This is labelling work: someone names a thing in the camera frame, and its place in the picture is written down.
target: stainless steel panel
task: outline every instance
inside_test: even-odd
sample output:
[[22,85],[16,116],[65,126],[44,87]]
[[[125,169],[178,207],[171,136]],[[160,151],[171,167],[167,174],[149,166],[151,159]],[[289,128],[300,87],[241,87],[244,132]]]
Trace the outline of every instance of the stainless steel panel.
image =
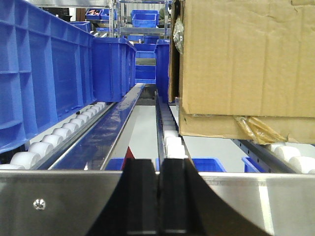
[[315,175],[199,174],[231,207],[268,233],[315,235]]
[[[1,236],[85,235],[121,172],[0,171]],[[45,210],[33,202],[43,199]]]

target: plastic bag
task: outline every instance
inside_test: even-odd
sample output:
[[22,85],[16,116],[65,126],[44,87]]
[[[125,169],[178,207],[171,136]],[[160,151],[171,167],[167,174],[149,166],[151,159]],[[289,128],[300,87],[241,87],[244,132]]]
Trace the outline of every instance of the plastic bag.
[[182,55],[184,53],[184,25],[179,17],[174,25],[173,40],[176,49]]
[[278,134],[275,130],[256,117],[234,117],[242,130],[250,136],[256,144],[271,144],[286,142],[287,138]]

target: red object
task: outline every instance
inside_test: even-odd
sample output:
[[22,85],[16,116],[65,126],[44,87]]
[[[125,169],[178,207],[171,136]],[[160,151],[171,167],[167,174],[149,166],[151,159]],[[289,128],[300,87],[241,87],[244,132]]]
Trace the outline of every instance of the red object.
[[133,154],[132,154],[132,151],[130,150],[130,147],[128,147],[128,149],[127,149],[126,156],[125,156],[125,158],[124,158],[124,162],[123,162],[123,165],[122,165],[122,170],[123,170],[124,167],[125,167],[125,163],[126,163],[126,159],[127,159],[127,158],[134,159],[134,156],[133,156]]

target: blue storage bin on shelf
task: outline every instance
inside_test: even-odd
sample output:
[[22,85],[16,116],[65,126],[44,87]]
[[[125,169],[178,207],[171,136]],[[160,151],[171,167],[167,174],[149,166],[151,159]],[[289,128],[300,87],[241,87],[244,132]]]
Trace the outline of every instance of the blue storage bin on shelf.
[[[96,10],[98,11],[98,15],[89,15],[89,12],[91,10]],[[87,20],[100,20],[100,15],[101,15],[102,9],[101,8],[90,8],[87,10],[87,12],[85,13],[85,18]]]
[[250,157],[243,157],[242,161],[245,164],[244,173],[265,173],[266,171],[253,161]]
[[91,23],[89,21],[72,21],[69,23],[88,33],[91,32]]
[[95,100],[94,37],[23,0],[2,1],[0,34],[2,153]]
[[106,171],[120,171],[124,163],[123,157],[116,157],[109,160],[105,170]]
[[129,41],[143,41],[143,35],[128,35],[128,40]]
[[156,14],[134,14],[131,21],[135,28],[155,28],[157,19]]
[[[225,168],[217,158],[192,158],[199,172],[226,172]],[[159,161],[156,159],[156,170],[159,171]]]
[[93,39],[94,94],[99,101],[119,102],[129,91],[127,71],[133,62],[129,52],[135,48],[124,38]]
[[156,25],[158,25],[159,12],[157,10],[132,10],[130,14],[131,19],[133,18],[134,14],[155,14],[157,16]]
[[156,48],[157,56],[157,91],[163,102],[168,102],[168,64],[169,39],[159,39]]
[[136,58],[156,58],[156,44],[136,43],[134,47],[137,49]]
[[136,79],[155,80],[155,65],[136,65]]
[[144,43],[145,44],[156,44],[158,41],[158,36],[144,36]]
[[[102,9],[101,13],[100,13],[100,18],[102,20],[106,20],[109,21],[109,9]],[[117,11],[114,10],[114,20],[117,20]]]
[[98,32],[109,32],[109,28],[96,28]]

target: white roller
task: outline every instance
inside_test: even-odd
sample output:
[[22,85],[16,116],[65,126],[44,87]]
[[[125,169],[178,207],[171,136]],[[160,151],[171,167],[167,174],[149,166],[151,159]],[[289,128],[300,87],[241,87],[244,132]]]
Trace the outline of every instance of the white roller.
[[91,109],[91,108],[86,109],[85,111],[86,111],[86,112],[91,112],[91,113],[93,114],[93,116],[95,116],[96,113],[97,113],[97,110],[96,110],[96,109]]
[[89,119],[91,119],[92,116],[93,116],[93,113],[92,113],[92,112],[82,112],[81,114],[79,114],[79,116],[80,116],[80,115],[88,116]]
[[173,117],[172,114],[170,113],[165,113],[165,114],[162,114],[162,118],[169,118],[169,117]]
[[185,155],[185,147],[184,145],[168,145],[166,148],[166,155],[168,157],[170,155],[183,156]]
[[182,145],[182,139],[180,137],[167,137],[165,142],[165,146],[168,145]]
[[289,163],[303,174],[308,174],[315,169],[315,159],[308,156],[294,156]]
[[163,120],[162,124],[163,125],[175,125],[175,121],[173,121],[173,120]]
[[45,143],[50,143],[55,148],[56,146],[62,143],[63,137],[58,134],[47,134],[41,141]]
[[168,158],[184,159],[184,158],[188,158],[188,156],[187,155],[172,154],[172,155],[169,155]]
[[0,170],[25,170],[25,167],[13,164],[2,164],[0,165]]
[[294,156],[301,156],[301,153],[296,147],[280,146],[275,149],[275,155],[288,162]]
[[43,158],[48,153],[53,150],[54,146],[49,143],[39,142],[39,143],[32,143],[29,147],[30,152],[35,152],[40,155],[40,158]]
[[276,143],[273,143],[273,144],[268,144],[267,145],[267,149],[270,150],[270,151],[275,151],[275,149],[277,147],[281,147],[281,146],[285,146],[285,143],[283,143],[283,142],[276,142]]
[[165,121],[174,121],[173,117],[162,117],[162,122]]
[[74,123],[64,123],[63,128],[69,129],[71,133],[74,133],[79,128],[79,126]]
[[63,137],[63,140],[65,140],[71,135],[71,131],[66,128],[56,128],[54,129],[53,134],[60,135]]
[[163,130],[176,130],[174,125],[163,125]]
[[106,107],[106,102],[97,102],[96,104],[100,104],[100,105],[103,105],[103,108]]
[[81,127],[82,125],[84,125],[84,120],[79,118],[73,118],[70,120],[70,123],[77,124],[79,127]]
[[164,130],[164,143],[166,143],[167,137],[178,137],[178,132],[176,130]]
[[23,151],[14,154],[10,164],[24,166],[25,169],[30,169],[40,159],[41,158],[38,153]]
[[100,107],[101,110],[104,108],[104,105],[103,105],[103,104],[95,104],[94,106]]
[[97,112],[100,112],[101,108],[99,106],[92,106],[91,109],[97,110]]
[[88,117],[87,115],[82,115],[82,114],[77,115],[76,118],[82,119],[84,123],[86,123],[90,119],[90,117]]

